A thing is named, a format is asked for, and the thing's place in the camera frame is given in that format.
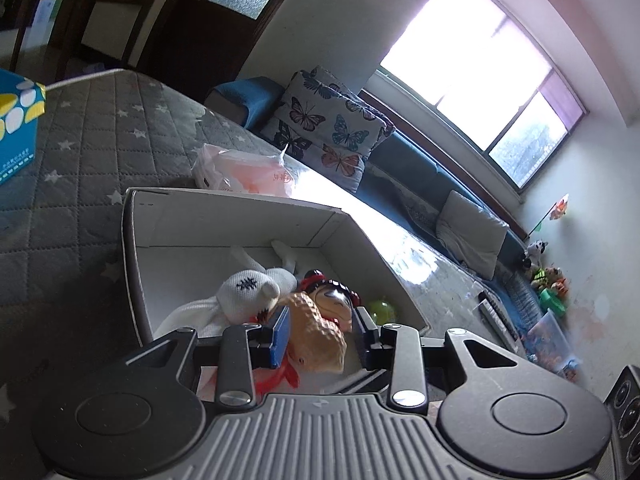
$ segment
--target window frame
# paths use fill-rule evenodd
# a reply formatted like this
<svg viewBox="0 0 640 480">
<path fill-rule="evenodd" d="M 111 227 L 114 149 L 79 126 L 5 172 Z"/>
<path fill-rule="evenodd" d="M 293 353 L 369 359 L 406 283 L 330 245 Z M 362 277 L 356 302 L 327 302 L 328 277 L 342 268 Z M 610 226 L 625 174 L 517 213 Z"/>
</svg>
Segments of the window frame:
<svg viewBox="0 0 640 480">
<path fill-rule="evenodd" d="M 546 59 L 546 62 L 549 63 L 551 69 L 546 74 L 545 78 L 537 86 L 537 88 L 533 91 L 533 93 L 529 96 L 529 98 L 525 101 L 525 103 L 518 109 L 516 114 L 509 120 L 507 125 L 500 131 L 500 133 L 498 133 L 498 135 L 495 137 L 495 139 L 492 140 L 492 142 L 489 144 L 489 146 L 487 147 L 486 150 L 482 150 L 465 132 L 463 132 L 459 127 L 457 127 L 445 114 L 443 114 L 441 111 L 439 111 L 437 109 L 437 105 L 438 105 L 437 103 L 435 105 L 432 105 L 431 103 L 429 103 L 425 98 L 423 98 L 420 94 L 418 94 L 417 91 L 415 91 L 413 88 L 411 88 L 407 83 L 402 81 L 400 78 L 395 76 L 393 73 L 389 72 L 389 70 L 384 68 L 382 65 L 379 65 L 378 71 L 381 74 L 383 74 L 386 78 L 390 79 L 393 83 L 397 84 L 398 86 L 403 88 L 405 91 L 409 92 L 409 94 L 411 94 L 412 97 L 414 97 L 421 104 L 423 104 L 424 107 L 427 108 L 427 110 L 431 114 L 436 116 L 436 118 L 438 118 L 440 121 L 442 121 L 445 124 L 445 126 L 449 127 L 455 134 L 457 134 L 459 137 L 461 137 L 467 144 L 469 144 L 471 146 L 471 148 L 473 148 L 477 153 L 479 153 L 479 155 L 481 155 L 482 158 L 484 158 L 484 160 L 487 161 L 489 163 L 489 165 L 495 171 L 497 171 L 497 173 L 500 175 L 500 177 L 505 182 L 507 182 L 507 184 L 509 184 L 511 186 L 511 188 L 513 188 L 513 190 L 518 195 L 520 195 L 520 194 L 524 193 L 524 191 L 527 189 L 527 187 L 530 186 L 530 184 L 533 181 L 535 181 L 537 176 L 540 174 L 540 171 L 549 163 L 549 161 L 551 161 L 551 159 L 554 158 L 554 156 L 556 156 L 556 153 L 559 151 L 560 147 L 562 145 L 564 145 L 564 143 L 569 138 L 569 136 L 571 136 L 571 134 L 575 131 L 575 129 L 578 127 L 578 125 L 582 122 L 582 120 L 589 114 L 589 111 L 584 107 L 584 104 L 582 104 L 582 101 L 576 95 L 576 93 L 575 93 L 574 89 L 571 87 L 571 85 L 569 85 L 569 83 L 567 82 L 567 80 L 564 77 L 564 75 L 562 74 L 562 72 L 560 72 L 560 70 L 558 70 L 558 67 L 553 62 L 553 60 L 549 57 L 549 54 L 545 51 L 545 49 L 542 48 L 542 46 L 529 33 L 529 31 L 522 25 L 522 23 L 520 23 L 520 21 L 499 0 L 491 0 L 491 1 L 502 12 L 505 13 L 505 15 L 507 16 L 508 19 L 510 19 L 520 29 L 520 31 L 527 37 L 527 39 L 539 51 L 539 53 Z M 500 140 L 507 134 L 509 129 L 513 126 L 513 123 L 515 123 L 515 121 L 522 115 L 523 111 L 527 108 L 527 106 L 530 104 L 530 102 L 533 100 L 533 98 L 536 96 L 536 94 L 538 94 L 540 92 L 540 88 L 542 88 L 544 83 L 549 79 L 549 77 L 551 77 L 551 75 L 554 72 L 558 74 L 558 76 L 560 77 L 560 79 L 562 80 L 562 82 L 564 83 L 566 88 L 568 89 L 569 93 L 572 95 L 572 97 L 578 103 L 578 106 L 582 110 L 582 114 L 580 115 L 578 120 L 575 121 L 575 124 L 571 128 L 569 128 L 567 130 L 567 133 L 565 133 L 564 137 L 562 137 L 560 142 L 558 142 L 556 144 L 556 146 L 553 148 L 553 151 L 548 155 L 548 157 L 538 166 L 536 171 L 527 179 L 527 181 L 523 184 L 523 186 L 520 187 L 503 170 L 503 168 L 491 157 L 491 155 L 489 155 L 489 153 L 491 152 L 492 149 L 494 149 L 496 144 L 498 144 L 498 142 L 500 142 Z"/>
</svg>

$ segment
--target white stuffed toy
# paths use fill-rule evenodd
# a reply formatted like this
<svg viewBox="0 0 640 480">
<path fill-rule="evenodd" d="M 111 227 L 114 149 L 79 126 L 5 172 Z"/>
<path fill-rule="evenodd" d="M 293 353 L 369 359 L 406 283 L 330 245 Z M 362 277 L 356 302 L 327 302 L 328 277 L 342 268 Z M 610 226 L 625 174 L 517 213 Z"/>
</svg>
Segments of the white stuffed toy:
<svg viewBox="0 0 640 480">
<path fill-rule="evenodd" d="M 293 250 L 278 240 L 271 242 L 271 246 L 282 259 L 283 267 L 265 269 L 243 248 L 232 247 L 231 254 L 248 269 L 227 278 L 215 296 L 175 309 L 155 331 L 154 339 L 183 326 L 196 329 L 199 337 L 218 336 L 232 324 L 245 323 L 253 316 L 266 317 L 279 297 L 298 286 L 293 275 L 296 267 Z"/>
</svg>

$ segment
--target window sill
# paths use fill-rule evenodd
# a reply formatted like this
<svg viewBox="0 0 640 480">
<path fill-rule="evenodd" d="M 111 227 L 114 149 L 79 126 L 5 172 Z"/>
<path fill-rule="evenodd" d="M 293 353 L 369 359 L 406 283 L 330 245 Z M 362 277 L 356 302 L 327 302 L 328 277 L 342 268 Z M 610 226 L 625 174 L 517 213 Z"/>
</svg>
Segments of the window sill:
<svg viewBox="0 0 640 480">
<path fill-rule="evenodd" d="M 524 202 L 519 193 L 480 153 L 399 84 L 376 70 L 364 89 L 413 124 L 477 180 L 506 210 L 513 214 Z"/>
</svg>

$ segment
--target wooden door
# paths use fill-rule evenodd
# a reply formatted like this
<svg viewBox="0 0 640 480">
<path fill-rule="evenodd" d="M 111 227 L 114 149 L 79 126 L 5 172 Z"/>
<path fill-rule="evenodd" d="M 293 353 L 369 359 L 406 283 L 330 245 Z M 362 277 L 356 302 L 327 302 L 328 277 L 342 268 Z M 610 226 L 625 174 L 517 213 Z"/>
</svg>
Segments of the wooden door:
<svg viewBox="0 0 640 480">
<path fill-rule="evenodd" d="M 167 0 L 137 69 L 203 102 L 236 78 L 284 0 Z"/>
</svg>

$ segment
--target tissue box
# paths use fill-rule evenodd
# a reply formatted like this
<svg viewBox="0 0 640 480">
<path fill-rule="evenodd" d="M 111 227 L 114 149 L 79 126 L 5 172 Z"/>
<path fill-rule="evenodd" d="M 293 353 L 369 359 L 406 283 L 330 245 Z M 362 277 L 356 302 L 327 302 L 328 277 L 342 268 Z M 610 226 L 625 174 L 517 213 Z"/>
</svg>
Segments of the tissue box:
<svg viewBox="0 0 640 480">
<path fill-rule="evenodd" d="M 33 161 L 44 99 L 43 85 L 0 69 L 0 184 Z"/>
</svg>

